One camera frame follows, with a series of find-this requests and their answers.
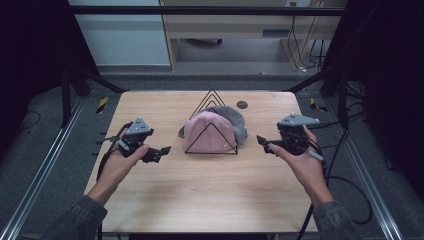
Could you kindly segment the black metal stand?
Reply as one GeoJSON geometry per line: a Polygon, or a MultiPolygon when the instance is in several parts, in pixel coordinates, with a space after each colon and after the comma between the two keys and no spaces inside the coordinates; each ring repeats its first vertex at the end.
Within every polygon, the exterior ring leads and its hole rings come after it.
{"type": "Polygon", "coordinates": [[[320,89],[322,97],[330,97],[338,92],[337,120],[341,123],[344,130],[349,129],[347,103],[347,81],[348,75],[341,66],[330,66],[321,70],[317,74],[307,78],[301,83],[288,88],[287,92],[297,93],[307,86],[323,80],[324,83],[320,89]]]}
{"type": "Polygon", "coordinates": [[[99,74],[84,69],[80,65],[68,65],[61,73],[61,93],[62,93],[62,127],[65,127],[71,120],[71,94],[70,87],[73,87],[78,96],[87,96],[91,89],[86,83],[90,79],[100,84],[114,93],[124,93],[126,89],[118,87],[99,74]]]}

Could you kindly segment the pink knit hat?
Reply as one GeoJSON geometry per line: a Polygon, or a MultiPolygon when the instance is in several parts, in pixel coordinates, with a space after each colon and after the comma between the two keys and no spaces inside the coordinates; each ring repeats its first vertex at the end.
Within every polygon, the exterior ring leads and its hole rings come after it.
{"type": "Polygon", "coordinates": [[[183,127],[186,153],[223,153],[234,151],[237,142],[229,120],[214,113],[201,112],[183,127]]]}

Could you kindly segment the yellow black striped tape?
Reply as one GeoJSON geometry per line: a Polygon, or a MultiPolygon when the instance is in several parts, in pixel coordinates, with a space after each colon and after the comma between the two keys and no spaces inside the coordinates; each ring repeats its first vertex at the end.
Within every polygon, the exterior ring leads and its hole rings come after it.
{"type": "Polygon", "coordinates": [[[310,98],[310,107],[320,112],[327,112],[328,109],[323,106],[318,106],[314,98],[310,98]]]}
{"type": "Polygon", "coordinates": [[[109,97],[103,97],[100,100],[99,105],[96,109],[96,114],[101,114],[103,112],[105,105],[107,104],[108,100],[109,100],[109,97]]]}

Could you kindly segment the person's left hand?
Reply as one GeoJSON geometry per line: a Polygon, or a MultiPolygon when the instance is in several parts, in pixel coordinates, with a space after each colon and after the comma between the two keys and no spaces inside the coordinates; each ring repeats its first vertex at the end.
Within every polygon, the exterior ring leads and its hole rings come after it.
{"type": "Polygon", "coordinates": [[[147,153],[148,149],[148,145],[143,145],[132,155],[124,157],[119,151],[119,144],[115,143],[111,148],[111,153],[103,166],[99,179],[88,191],[87,196],[104,206],[131,169],[147,153]]]}

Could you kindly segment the person's right hand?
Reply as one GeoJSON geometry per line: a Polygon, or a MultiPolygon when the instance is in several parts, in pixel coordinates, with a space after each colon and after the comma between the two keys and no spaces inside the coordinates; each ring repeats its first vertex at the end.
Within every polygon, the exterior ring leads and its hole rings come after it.
{"type": "Polygon", "coordinates": [[[278,145],[269,144],[269,148],[288,164],[315,208],[334,200],[324,179],[322,161],[317,159],[318,153],[314,147],[309,145],[307,150],[298,156],[278,145]]]}

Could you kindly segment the black wire rack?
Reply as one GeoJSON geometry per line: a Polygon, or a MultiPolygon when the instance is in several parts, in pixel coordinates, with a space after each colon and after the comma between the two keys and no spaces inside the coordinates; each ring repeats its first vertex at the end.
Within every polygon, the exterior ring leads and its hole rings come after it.
{"type": "Polygon", "coordinates": [[[215,90],[209,90],[182,128],[186,154],[237,154],[231,122],[217,113],[225,104],[215,90]]]}

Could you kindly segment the aluminium floor rail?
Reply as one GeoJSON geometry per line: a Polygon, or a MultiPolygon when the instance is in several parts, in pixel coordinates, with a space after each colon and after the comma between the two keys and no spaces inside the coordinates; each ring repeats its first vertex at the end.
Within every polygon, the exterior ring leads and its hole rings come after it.
{"type": "Polygon", "coordinates": [[[54,142],[44,157],[41,166],[37,170],[32,182],[27,188],[23,198],[13,215],[0,232],[0,240],[16,240],[22,226],[31,212],[37,198],[53,169],[67,139],[74,128],[74,125],[86,102],[86,97],[77,97],[71,110],[71,115],[67,123],[60,129],[54,142]]]}
{"type": "Polygon", "coordinates": [[[364,160],[354,143],[354,139],[351,136],[353,128],[349,125],[350,122],[351,120],[347,121],[349,127],[348,130],[346,130],[343,126],[340,126],[338,130],[341,134],[346,133],[346,136],[344,137],[344,144],[347,156],[351,161],[362,190],[370,202],[373,216],[379,223],[386,240],[404,240],[404,237],[393,218],[388,205],[378,189],[373,176],[366,168],[364,160]]]}

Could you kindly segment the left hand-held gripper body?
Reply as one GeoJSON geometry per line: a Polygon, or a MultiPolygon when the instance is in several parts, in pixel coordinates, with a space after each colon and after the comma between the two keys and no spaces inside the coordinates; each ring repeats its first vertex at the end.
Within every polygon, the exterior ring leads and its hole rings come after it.
{"type": "Polygon", "coordinates": [[[124,157],[132,155],[144,144],[144,140],[154,132],[141,117],[124,126],[124,135],[118,141],[119,150],[124,157]]]}

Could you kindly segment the dark curtain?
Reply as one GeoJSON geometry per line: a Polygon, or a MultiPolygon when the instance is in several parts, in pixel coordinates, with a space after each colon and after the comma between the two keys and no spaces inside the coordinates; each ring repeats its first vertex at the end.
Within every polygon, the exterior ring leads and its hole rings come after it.
{"type": "Polygon", "coordinates": [[[347,0],[326,63],[365,86],[388,159],[424,202],[424,0],[347,0]]]}
{"type": "Polygon", "coordinates": [[[30,100],[60,85],[55,35],[68,57],[98,69],[68,0],[0,0],[0,158],[12,145],[30,100]]]}

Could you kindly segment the white cabinet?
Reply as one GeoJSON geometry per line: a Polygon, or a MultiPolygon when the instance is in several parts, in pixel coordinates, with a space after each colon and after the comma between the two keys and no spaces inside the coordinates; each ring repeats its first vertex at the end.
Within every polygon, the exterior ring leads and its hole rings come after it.
{"type": "Polygon", "coordinates": [[[160,15],[77,14],[98,66],[170,65],[160,15]]]}

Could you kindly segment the light wooden desk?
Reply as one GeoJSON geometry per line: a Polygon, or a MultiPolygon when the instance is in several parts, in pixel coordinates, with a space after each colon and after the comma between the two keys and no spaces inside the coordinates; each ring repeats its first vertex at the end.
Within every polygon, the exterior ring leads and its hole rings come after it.
{"type": "MultiPolygon", "coordinates": [[[[159,0],[161,6],[343,8],[348,0],[159,0]]],[[[338,16],[167,15],[166,36],[180,39],[278,39],[293,70],[307,67],[312,40],[333,38],[338,16]]]]}

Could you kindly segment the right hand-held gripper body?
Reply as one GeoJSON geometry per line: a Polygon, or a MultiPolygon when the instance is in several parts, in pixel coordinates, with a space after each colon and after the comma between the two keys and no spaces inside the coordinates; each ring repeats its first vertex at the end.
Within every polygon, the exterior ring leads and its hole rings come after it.
{"type": "Polygon", "coordinates": [[[307,125],[318,125],[320,120],[296,113],[291,113],[277,122],[277,129],[280,133],[283,145],[282,147],[298,156],[303,154],[309,147],[308,135],[304,127],[307,125]]]}

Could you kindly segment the black horizontal frame bar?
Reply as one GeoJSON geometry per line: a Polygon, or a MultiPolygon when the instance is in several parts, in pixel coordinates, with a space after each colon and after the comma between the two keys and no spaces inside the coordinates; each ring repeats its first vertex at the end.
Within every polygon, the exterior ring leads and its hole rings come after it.
{"type": "Polygon", "coordinates": [[[71,6],[75,14],[111,15],[255,15],[342,16],[344,8],[227,7],[227,6],[71,6]]]}

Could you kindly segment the grey knit hat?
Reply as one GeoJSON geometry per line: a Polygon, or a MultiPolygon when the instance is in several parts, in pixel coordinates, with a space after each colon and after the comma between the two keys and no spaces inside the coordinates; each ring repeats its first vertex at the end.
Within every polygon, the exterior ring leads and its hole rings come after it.
{"type": "MultiPolygon", "coordinates": [[[[234,108],[229,107],[229,106],[213,106],[213,107],[207,107],[203,110],[200,110],[199,112],[195,113],[188,120],[192,119],[196,114],[199,114],[201,112],[206,112],[206,111],[214,112],[214,113],[226,118],[227,120],[229,120],[230,123],[233,126],[233,130],[234,130],[234,133],[235,133],[235,139],[236,139],[237,144],[244,144],[245,143],[245,141],[248,137],[248,132],[247,132],[247,128],[245,126],[245,124],[246,124],[245,118],[240,112],[238,112],[237,110],[235,110],[234,108]]],[[[182,126],[182,128],[178,132],[178,136],[180,138],[184,138],[183,137],[183,127],[184,127],[184,125],[182,126]]]]}

